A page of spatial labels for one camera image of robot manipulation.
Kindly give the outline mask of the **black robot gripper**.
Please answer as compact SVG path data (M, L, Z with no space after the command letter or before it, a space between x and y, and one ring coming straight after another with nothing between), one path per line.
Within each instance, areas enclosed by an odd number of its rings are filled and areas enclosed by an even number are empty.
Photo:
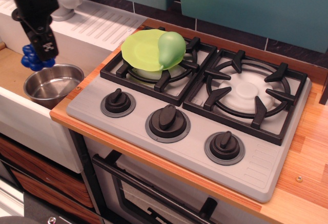
M32 31L28 39L41 61L58 56L55 36L50 29L51 14L59 8L57 0L14 0L17 15Z

